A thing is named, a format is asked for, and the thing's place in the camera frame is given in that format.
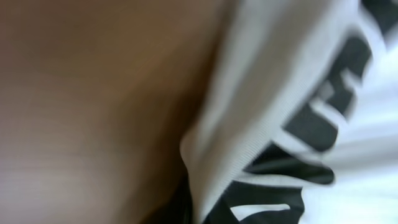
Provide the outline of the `white Puma t-shirt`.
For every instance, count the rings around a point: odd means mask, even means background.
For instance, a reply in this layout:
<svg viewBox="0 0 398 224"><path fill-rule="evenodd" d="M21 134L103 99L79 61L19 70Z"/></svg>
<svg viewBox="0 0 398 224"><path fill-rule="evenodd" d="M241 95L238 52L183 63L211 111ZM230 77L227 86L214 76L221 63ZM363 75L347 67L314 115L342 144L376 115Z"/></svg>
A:
<svg viewBox="0 0 398 224"><path fill-rule="evenodd" d="M181 155L193 223L396 223L397 2L240 1Z"/></svg>

